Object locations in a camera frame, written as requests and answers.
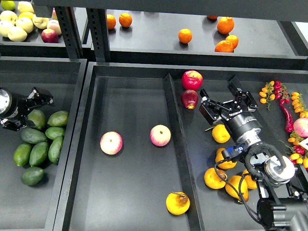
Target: dark red apple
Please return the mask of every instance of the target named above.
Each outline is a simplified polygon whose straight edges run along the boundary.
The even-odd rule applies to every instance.
[[[184,107],[194,109],[199,101],[198,93],[194,90],[185,90],[181,95],[181,102]]]
[[[46,43],[58,43],[59,38],[57,32],[52,29],[45,29],[42,32],[42,40]]]
[[[202,75],[197,71],[186,71],[182,77],[182,85],[186,90],[198,90],[203,81]]]

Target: gray tray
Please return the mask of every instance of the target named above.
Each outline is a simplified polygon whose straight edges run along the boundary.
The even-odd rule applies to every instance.
[[[32,87],[47,89],[54,96],[55,107],[41,107],[45,116],[59,110],[70,112],[59,165],[46,164],[45,178],[31,187],[21,182],[25,169],[13,160],[15,149],[23,143],[20,132],[1,128],[0,230],[53,229],[85,68],[86,60],[0,58],[1,87],[25,96]]]
[[[256,100],[271,80],[285,82],[290,92],[308,94],[304,71],[89,63],[55,229],[262,230],[243,205],[223,189],[211,190],[204,183],[217,148],[234,144],[217,144],[210,132],[204,132],[209,125],[200,112],[182,106],[180,79],[188,69],[197,69],[204,77],[202,87],[221,102],[232,99],[227,80],[234,75]],[[255,116],[263,126],[260,137],[286,152],[278,141],[287,139],[278,102],[270,111],[260,105]],[[149,140],[151,128],[160,123],[172,132],[164,148]],[[99,146],[101,136],[110,130],[124,139],[122,151],[115,156],[105,155]],[[227,173],[243,170],[238,163]],[[165,199],[174,190],[184,190],[192,200],[182,216],[172,216],[166,209]],[[285,187],[277,194],[286,196]],[[257,191],[250,191],[248,203],[254,210],[257,201]]]

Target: chili pepper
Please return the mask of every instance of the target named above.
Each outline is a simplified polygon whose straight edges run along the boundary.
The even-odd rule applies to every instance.
[[[291,113],[288,111],[288,109],[285,108],[285,106],[283,104],[279,105],[284,113],[284,117],[285,117],[285,130],[287,132],[292,132],[294,130],[293,127],[293,118]]]

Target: wire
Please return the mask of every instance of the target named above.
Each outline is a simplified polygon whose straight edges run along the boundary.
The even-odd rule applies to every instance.
[[[260,224],[260,221],[259,221],[257,218],[255,218],[254,215],[252,215],[252,213],[253,213],[253,214],[255,214],[255,215],[257,216],[257,213],[256,213],[251,207],[248,206],[248,204],[247,204],[246,201],[244,200],[243,194],[242,194],[242,192],[241,192],[241,185],[242,185],[242,182],[243,182],[245,176],[248,175],[248,174],[244,174],[244,175],[241,177],[241,180],[240,180],[240,183],[239,183],[239,192],[238,192],[238,191],[236,190],[236,188],[235,188],[232,184],[230,184],[227,180],[225,180],[225,179],[218,173],[217,166],[220,165],[220,164],[222,164],[222,163],[224,163],[224,162],[227,162],[227,161],[228,161],[228,159],[223,159],[223,160],[221,160],[221,161],[215,163],[215,165],[214,165],[214,170],[215,170],[216,174],[219,176],[219,178],[220,178],[222,181],[224,181],[226,184],[228,184],[228,185],[236,192],[236,194],[238,195],[238,197],[241,199],[242,203],[244,204],[244,206],[245,206],[245,208],[246,208],[246,210],[247,210],[249,216],[250,216],[256,223]]]

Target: robotic arm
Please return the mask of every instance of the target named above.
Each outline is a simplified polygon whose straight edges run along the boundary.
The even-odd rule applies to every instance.
[[[257,212],[253,212],[256,217],[243,198],[242,201],[249,215],[265,230],[308,231],[306,170],[302,165],[294,166],[289,158],[283,156],[273,145],[260,139],[258,134],[262,126],[253,115],[258,105],[251,93],[236,88],[230,81],[228,89],[235,98],[223,103],[210,99],[204,89],[200,92],[201,114],[210,125],[222,121],[235,143],[234,147],[222,152],[224,160],[215,167],[225,161],[244,163],[258,186],[260,199]],[[286,185],[288,198],[278,198],[276,195],[274,188],[281,185]]]

